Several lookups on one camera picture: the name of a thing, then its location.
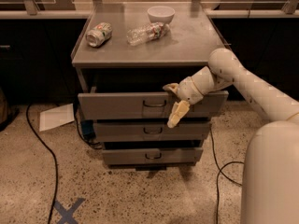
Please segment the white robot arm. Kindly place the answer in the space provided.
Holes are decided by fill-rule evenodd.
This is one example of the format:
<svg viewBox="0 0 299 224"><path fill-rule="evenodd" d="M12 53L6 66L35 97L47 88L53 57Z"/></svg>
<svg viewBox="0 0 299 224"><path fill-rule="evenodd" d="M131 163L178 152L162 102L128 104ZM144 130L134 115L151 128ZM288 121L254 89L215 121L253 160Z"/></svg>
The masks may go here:
<svg viewBox="0 0 299 224"><path fill-rule="evenodd" d="M247 70L232 51L213 50L207 66L164 86L178 98L167 126L177 126L206 94L230 85L267 121L247 148L240 224L299 224L299 102Z"/></svg>

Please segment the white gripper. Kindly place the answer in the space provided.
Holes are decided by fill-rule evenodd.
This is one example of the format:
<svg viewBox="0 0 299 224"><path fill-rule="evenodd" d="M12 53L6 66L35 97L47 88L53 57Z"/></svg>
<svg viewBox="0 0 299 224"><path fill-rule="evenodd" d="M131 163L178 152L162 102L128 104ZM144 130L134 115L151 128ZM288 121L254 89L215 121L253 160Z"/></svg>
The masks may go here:
<svg viewBox="0 0 299 224"><path fill-rule="evenodd" d="M171 91L177 94L181 100L174 102L167 126L174 128L190 110L190 105L195 105L203 99L203 94L196 88L191 77L186 77L177 83L170 83L163 86L164 91Z"/></svg>

